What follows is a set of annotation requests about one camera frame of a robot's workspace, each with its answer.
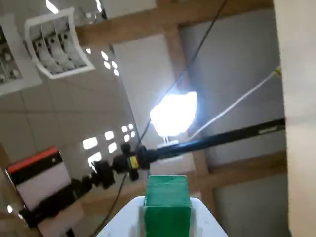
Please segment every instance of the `green box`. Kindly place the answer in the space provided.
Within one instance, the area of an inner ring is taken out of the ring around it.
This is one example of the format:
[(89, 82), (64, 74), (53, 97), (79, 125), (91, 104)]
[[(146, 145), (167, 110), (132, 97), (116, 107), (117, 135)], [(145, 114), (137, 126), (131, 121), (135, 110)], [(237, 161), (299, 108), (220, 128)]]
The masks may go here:
[(146, 237), (188, 237), (190, 219), (186, 176), (151, 175), (145, 199)]

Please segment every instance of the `wooden beam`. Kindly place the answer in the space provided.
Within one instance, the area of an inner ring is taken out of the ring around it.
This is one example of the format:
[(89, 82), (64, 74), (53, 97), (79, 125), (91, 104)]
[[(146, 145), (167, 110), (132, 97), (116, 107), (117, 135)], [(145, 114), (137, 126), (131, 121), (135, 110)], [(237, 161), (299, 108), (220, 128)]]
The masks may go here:
[[(196, 193), (199, 190), (212, 190), (286, 172), (286, 152), (277, 152), (214, 167), (209, 175), (203, 177), (197, 176), (195, 172), (187, 173), (186, 176), (190, 193)], [(123, 189), (118, 200), (118, 206), (123, 207), (134, 197), (143, 196), (145, 191), (145, 182), (129, 185), (126, 190)], [(108, 195), (102, 195), (97, 201), (93, 202), (83, 198), (82, 204), (87, 214), (107, 213), (115, 197), (116, 193), (111, 192)]]
[[(223, 0), (188, 0), (76, 27), (81, 46), (105, 46), (163, 32), (165, 26), (212, 20)], [(272, 8), (273, 0), (229, 0), (220, 17)]]

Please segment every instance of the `bright light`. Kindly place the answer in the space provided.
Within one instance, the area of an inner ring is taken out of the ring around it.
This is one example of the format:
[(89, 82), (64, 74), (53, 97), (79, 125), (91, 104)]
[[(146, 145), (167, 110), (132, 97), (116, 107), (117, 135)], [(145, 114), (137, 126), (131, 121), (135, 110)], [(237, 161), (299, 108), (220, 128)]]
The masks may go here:
[(105, 61), (108, 61), (109, 57), (107, 56), (105, 52), (101, 51), (101, 56)]
[(122, 127), (122, 132), (127, 132), (127, 127), (126, 126)]
[(114, 69), (114, 74), (117, 75), (117, 76), (119, 76), (118, 70)]
[(100, 161), (102, 159), (101, 152), (97, 152), (88, 158), (89, 166), (92, 167), (92, 163)]
[(112, 63), (112, 66), (113, 66), (115, 69), (118, 68), (118, 65), (117, 65), (114, 61), (112, 61), (111, 63)]
[(102, 7), (101, 7), (101, 3), (99, 0), (95, 0), (95, 3), (97, 4), (97, 9), (99, 12), (102, 12)]
[(109, 153), (113, 153), (117, 149), (117, 144), (115, 142), (111, 143), (108, 146), (108, 149), (109, 149)]
[(159, 136), (177, 136), (185, 132), (194, 120), (197, 93), (166, 95), (150, 112), (150, 118)]
[(114, 138), (114, 133), (112, 131), (108, 131), (106, 133), (104, 133), (105, 139), (107, 140), (111, 140)]
[(59, 12), (57, 7), (55, 7), (49, 0), (46, 0), (46, 7), (54, 14), (57, 14)]
[(104, 61), (104, 67), (106, 67), (107, 69), (110, 69), (111, 65), (107, 61)]
[(128, 141), (129, 141), (129, 135), (128, 135), (128, 134), (124, 136), (124, 141), (125, 141), (125, 142), (128, 142)]
[(10, 205), (6, 209), (8, 210), (8, 213), (12, 213), (13, 212), (13, 208)]
[(85, 139), (82, 143), (83, 143), (83, 147), (86, 150), (89, 150), (92, 147), (95, 147), (96, 145), (98, 145), (98, 140), (96, 137), (91, 137), (91, 138)]

